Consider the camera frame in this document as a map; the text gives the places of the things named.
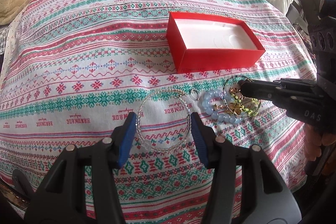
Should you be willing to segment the person's right hand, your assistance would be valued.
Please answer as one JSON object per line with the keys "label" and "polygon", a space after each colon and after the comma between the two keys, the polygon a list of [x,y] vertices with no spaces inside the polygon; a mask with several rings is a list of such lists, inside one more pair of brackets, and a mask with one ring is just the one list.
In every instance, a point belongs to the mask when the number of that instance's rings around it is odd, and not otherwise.
{"label": "person's right hand", "polygon": [[304,125],[303,131],[305,133],[304,154],[308,161],[315,161],[322,155],[322,146],[335,143],[335,134],[321,133],[309,124]]}

